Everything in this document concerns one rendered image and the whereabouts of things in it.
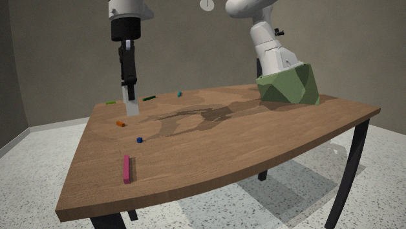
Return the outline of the orange rod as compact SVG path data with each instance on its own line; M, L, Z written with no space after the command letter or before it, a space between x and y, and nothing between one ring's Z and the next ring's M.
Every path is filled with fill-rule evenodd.
M117 121L116 125L120 126L120 127L125 127L125 123Z

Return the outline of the pink rod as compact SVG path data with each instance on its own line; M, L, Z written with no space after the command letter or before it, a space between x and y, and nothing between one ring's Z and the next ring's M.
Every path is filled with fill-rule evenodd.
M130 159L129 155L124 155L123 160L123 181L124 184L130 184Z

